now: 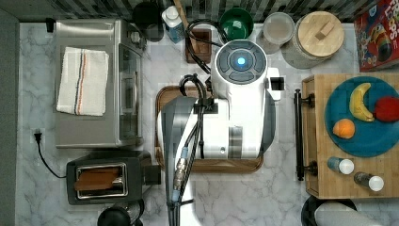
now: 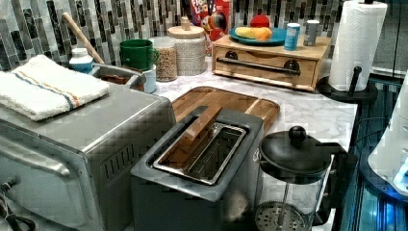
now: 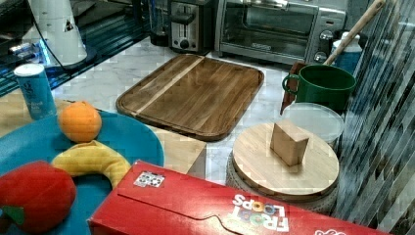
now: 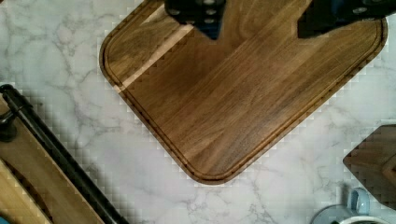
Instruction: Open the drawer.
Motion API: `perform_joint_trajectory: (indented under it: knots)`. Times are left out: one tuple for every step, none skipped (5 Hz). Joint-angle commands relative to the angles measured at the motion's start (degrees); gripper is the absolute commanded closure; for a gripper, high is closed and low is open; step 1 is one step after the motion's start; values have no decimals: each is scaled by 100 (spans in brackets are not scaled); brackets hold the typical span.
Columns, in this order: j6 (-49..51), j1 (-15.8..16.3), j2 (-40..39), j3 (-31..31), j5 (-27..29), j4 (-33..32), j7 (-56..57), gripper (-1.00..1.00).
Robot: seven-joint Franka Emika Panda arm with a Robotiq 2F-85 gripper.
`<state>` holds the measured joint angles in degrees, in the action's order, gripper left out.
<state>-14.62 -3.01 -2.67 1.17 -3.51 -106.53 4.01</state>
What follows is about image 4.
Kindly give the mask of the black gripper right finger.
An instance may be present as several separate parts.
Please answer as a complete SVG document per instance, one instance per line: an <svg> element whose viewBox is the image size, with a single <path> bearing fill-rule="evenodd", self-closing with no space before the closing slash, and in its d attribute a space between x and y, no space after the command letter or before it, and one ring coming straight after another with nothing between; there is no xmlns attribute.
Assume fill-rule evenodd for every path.
<svg viewBox="0 0 396 224"><path fill-rule="evenodd" d="M297 36L311 38L356 21L383 19L396 11L396 0L312 0L297 21Z"/></svg>

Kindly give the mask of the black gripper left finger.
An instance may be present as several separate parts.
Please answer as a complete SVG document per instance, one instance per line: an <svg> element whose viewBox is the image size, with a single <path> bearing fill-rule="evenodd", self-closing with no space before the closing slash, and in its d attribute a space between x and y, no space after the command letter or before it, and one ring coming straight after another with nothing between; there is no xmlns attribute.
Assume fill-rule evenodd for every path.
<svg viewBox="0 0 396 224"><path fill-rule="evenodd" d="M192 25L212 40L219 38L225 6L226 0L164 0L170 17Z"/></svg>

